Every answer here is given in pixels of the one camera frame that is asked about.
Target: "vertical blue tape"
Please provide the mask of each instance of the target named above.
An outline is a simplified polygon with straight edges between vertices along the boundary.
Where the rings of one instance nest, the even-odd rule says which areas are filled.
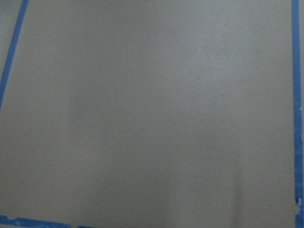
[[[302,112],[301,112],[301,58],[299,0],[292,0],[293,37],[293,86],[294,86],[294,183],[295,202],[299,210],[295,215],[295,227],[303,228],[303,156],[302,156]]]
[[[11,68],[11,64],[13,62],[13,58],[14,58],[14,54],[15,54],[15,50],[16,50],[16,46],[17,46],[17,41],[18,41],[18,37],[20,34],[20,30],[21,30],[21,26],[22,26],[24,15],[25,15],[25,11],[27,9],[28,2],[29,2],[29,0],[22,1],[20,10],[19,10],[19,14],[17,17],[16,25],[14,28],[13,36],[10,41],[8,55],[6,57],[4,69],[2,72],[2,77],[0,80],[0,109],[2,106],[5,87],[8,82],[9,75],[10,75],[10,68]]]

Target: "gray surface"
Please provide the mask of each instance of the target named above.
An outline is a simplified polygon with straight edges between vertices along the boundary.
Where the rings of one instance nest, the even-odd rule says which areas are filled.
[[[31,0],[0,114],[0,214],[292,227],[291,48],[285,0]]]

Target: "beige surface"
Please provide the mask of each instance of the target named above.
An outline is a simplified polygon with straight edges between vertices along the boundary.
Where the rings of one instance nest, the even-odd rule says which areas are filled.
[[[2,108],[0,214],[293,227],[289,1],[30,0]]]

